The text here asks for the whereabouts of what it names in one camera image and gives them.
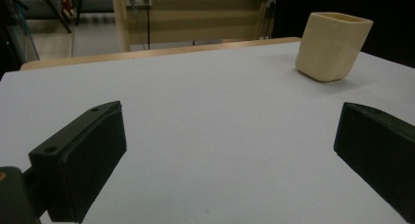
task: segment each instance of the wooden table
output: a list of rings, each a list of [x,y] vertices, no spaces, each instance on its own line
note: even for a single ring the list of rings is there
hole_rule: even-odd
[[[104,61],[114,61],[114,60],[124,60],[124,59],[139,59],[139,58],[146,58],[146,57],[153,57],[153,56],[174,55],[174,54],[209,51],[209,50],[223,50],[223,49],[233,49],[233,48],[240,48],[240,47],[283,44],[283,43],[297,42],[297,41],[301,41],[301,39],[297,37],[287,37],[287,38],[276,38],[276,39],[268,39],[268,40],[230,42],[230,43],[213,44],[213,45],[190,46],[190,47],[180,47],[180,48],[171,48],[171,49],[136,51],[136,52],[125,52],[125,53],[115,53],[115,54],[86,56],[86,57],[33,61],[33,62],[23,64],[21,70],[39,69],[39,68],[46,68],[46,67],[61,67],[61,66],[87,64],[87,63],[104,62]]]
[[[256,40],[272,31],[268,0],[153,0],[150,8],[151,43],[194,40]],[[120,50],[147,44],[147,13],[136,13],[125,0],[114,0]]]

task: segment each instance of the white table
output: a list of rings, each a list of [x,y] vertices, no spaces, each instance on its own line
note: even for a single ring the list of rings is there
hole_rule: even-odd
[[[415,70],[360,54],[344,80],[295,70],[299,43],[7,73],[0,166],[121,100],[127,153],[84,223],[405,223],[333,151],[343,102],[415,124]],[[43,215],[43,223],[49,223]]]

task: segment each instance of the table edge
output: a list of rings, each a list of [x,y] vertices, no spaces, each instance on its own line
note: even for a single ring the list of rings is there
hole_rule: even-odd
[[[299,42],[299,41],[301,41],[301,39],[298,37],[284,37],[284,38],[275,38],[275,39],[267,39],[267,40],[241,41],[241,42],[230,42],[230,43],[201,45],[201,46],[178,47],[178,48],[159,49],[159,50],[135,51],[135,52],[113,53],[113,54],[95,55],[95,56],[83,56],[83,57],[75,57],[75,58],[61,58],[61,59],[52,59],[52,60],[43,60],[43,61],[32,61],[32,62],[23,64],[21,67],[21,70],[33,70],[33,69],[41,69],[41,68],[46,68],[46,67],[62,67],[62,66],[80,65],[80,64],[88,64],[88,63],[96,63],[96,62],[105,62],[105,61],[140,59],[140,58],[163,56],[163,55],[176,55],[176,54],[184,54],[184,53],[211,51],[211,50],[234,49],[234,48],[240,48],[240,47],[284,44],[284,43]]]

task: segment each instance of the ceramic cup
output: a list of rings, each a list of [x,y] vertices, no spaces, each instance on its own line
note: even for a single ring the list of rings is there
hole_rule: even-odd
[[[345,78],[373,22],[340,13],[311,13],[296,60],[297,69],[322,82]]]

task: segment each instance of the chair leg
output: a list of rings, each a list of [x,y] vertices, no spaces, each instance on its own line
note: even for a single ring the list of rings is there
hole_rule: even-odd
[[[64,21],[64,19],[62,19],[61,15],[59,14],[59,12],[53,7],[53,4],[50,0],[44,0],[46,2],[46,4],[49,6],[49,8],[52,10],[53,14],[55,14],[55,16],[59,19],[59,21],[61,21],[62,25],[65,27],[65,29],[67,30],[68,33],[71,33],[67,23]]]
[[[68,18],[67,14],[65,13],[65,11],[64,11],[64,10],[62,10],[62,11],[61,11],[61,16],[62,16],[62,18],[64,18],[64,20],[65,20],[67,23],[69,23],[69,24],[70,24],[70,20],[69,20],[69,18]]]
[[[82,2],[83,2],[83,0],[78,0],[77,6],[76,6],[76,20],[75,20],[75,25],[78,25],[79,24],[80,11],[82,10]]]

